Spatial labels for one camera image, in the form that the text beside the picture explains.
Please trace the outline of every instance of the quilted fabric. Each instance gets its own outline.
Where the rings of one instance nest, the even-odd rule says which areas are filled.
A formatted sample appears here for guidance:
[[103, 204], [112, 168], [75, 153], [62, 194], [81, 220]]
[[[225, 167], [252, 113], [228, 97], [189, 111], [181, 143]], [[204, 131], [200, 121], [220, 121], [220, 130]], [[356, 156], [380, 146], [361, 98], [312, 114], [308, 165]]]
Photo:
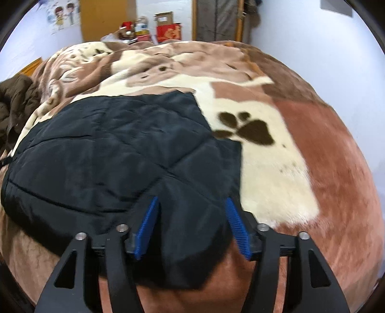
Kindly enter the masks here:
[[76, 233], [94, 237], [129, 224], [158, 196], [153, 241], [163, 278], [152, 279], [196, 288], [231, 240], [224, 205], [239, 193], [240, 159], [240, 143], [212, 136], [191, 93], [90, 97], [31, 129], [7, 171], [2, 203], [61, 254]]
[[40, 105], [37, 85], [23, 74], [0, 82], [0, 151], [13, 149], [25, 123]]

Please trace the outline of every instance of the wooden door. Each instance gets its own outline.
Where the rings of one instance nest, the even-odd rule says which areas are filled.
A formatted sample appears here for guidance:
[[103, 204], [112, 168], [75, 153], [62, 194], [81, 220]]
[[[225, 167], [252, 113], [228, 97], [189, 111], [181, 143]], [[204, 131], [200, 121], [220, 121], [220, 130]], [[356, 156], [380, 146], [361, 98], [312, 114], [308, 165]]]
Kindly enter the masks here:
[[136, 20], [136, 1], [80, 0], [80, 17], [84, 41], [99, 41], [122, 22]]

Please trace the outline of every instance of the poster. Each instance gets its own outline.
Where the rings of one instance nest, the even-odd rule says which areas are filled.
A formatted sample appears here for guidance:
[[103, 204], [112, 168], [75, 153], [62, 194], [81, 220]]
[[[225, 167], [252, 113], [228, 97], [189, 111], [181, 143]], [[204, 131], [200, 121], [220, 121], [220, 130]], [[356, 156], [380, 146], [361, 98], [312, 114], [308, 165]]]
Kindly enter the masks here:
[[46, 11], [52, 34], [80, 25], [79, 0], [40, 0], [39, 9]]

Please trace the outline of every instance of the blanket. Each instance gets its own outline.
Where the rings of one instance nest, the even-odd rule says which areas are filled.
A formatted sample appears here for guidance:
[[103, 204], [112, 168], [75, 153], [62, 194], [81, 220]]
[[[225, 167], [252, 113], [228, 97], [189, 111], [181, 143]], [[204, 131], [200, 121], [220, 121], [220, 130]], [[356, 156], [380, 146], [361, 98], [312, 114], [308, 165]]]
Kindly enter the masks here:
[[[352, 312], [370, 295], [384, 244], [372, 175], [338, 115], [284, 64], [235, 42], [88, 42], [55, 53], [33, 80], [42, 103], [11, 155], [34, 125], [77, 100], [192, 92], [213, 135], [242, 144], [243, 209], [278, 232], [309, 232]], [[0, 171], [1, 179], [6, 170]], [[0, 253], [37, 302], [59, 257], [29, 237], [3, 208], [0, 225]], [[146, 313], [239, 312], [254, 267], [233, 242], [200, 290], [138, 286], [138, 292]], [[100, 278], [99, 283], [109, 312], [107, 282]], [[285, 283], [282, 260], [275, 312], [282, 309]]]

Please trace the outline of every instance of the white wall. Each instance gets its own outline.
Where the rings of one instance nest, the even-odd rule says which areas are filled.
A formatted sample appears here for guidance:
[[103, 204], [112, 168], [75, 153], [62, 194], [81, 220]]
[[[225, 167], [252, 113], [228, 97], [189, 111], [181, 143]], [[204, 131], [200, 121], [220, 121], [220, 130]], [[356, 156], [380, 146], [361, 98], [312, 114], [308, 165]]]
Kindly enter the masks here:
[[191, 0], [136, 0], [137, 16], [146, 16], [152, 35], [156, 35], [156, 22], [154, 15], [157, 13], [174, 12], [174, 23], [182, 23], [182, 40], [191, 40]]
[[263, 0], [259, 13], [251, 44], [333, 106], [376, 174], [385, 167], [385, 55], [365, 23], [320, 9], [320, 0]]
[[35, 5], [22, 18], [0, 51], [0, 81], [12, 77], [32, 61], [47, 59], [63, 47], [83, 41], [79, 26], [51, 34], [46, 11]]

